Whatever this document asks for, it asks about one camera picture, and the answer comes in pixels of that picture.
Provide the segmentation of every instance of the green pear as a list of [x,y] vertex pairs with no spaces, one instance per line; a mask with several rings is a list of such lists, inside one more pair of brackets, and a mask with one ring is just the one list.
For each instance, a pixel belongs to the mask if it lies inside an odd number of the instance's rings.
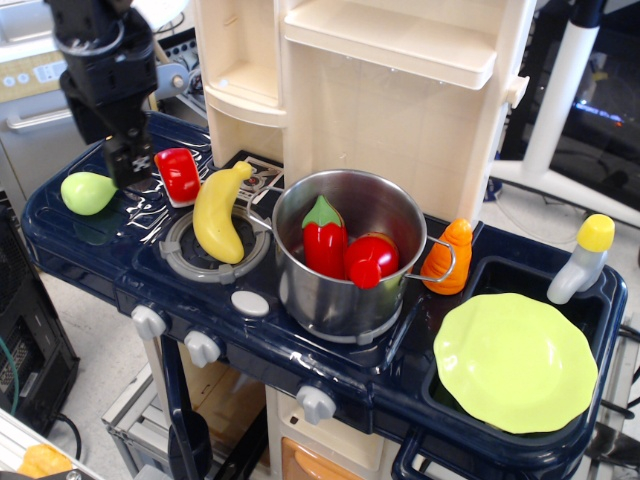
[[111,201],[118,187],[109,177],[92,172],[76,172],[62,182],[62,201],[78,215],[95,215]]

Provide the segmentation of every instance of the black tower case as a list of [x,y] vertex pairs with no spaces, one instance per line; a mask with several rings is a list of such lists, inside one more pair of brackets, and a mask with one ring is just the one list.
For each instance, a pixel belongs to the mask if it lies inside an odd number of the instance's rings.
[[15,417],[46,436],[75,382],[79,358],[1,205],[0,340],[0,408],[14,408],[17,371]]

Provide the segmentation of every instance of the gray burner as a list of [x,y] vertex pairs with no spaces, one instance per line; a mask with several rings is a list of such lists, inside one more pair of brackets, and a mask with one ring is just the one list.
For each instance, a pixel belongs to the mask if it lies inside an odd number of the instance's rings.
[[177,274],[189,280],[223,285],[234,283],[236,278],[246,275],[262,261],[269,250],[270,237],[244,209],[234,206],[232,216],[245,249],[250,249],[240,263],[221,263],[200,247],[193,233],[193,211],[180,218],[169,230],[167,238],[160,242],[162,258]]

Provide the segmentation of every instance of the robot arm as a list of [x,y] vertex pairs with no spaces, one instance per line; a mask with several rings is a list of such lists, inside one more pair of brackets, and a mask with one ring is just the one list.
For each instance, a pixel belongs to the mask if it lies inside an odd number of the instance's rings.
[[156,90],[153,33],[133,0],[45,0],[67,62],[61,88],[87,143],[107,139],[116,186],[151,174],[153,149],[142,106]]

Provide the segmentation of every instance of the orange carrot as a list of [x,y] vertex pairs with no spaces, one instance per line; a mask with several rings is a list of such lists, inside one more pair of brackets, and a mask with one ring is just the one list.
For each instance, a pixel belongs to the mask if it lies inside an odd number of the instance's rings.
[[[423,281],[432,292],[441,295],[455,295],[464,288],[471,264],[471,240],[473,230],[464,218],[454,220],[443,232],[440,240],[449,243],[456,254],[456,264],[451,274],[440,283]],[[444,245],[436,243],[425,258],[420,275],[440,278],[451,265],[451,252]]]

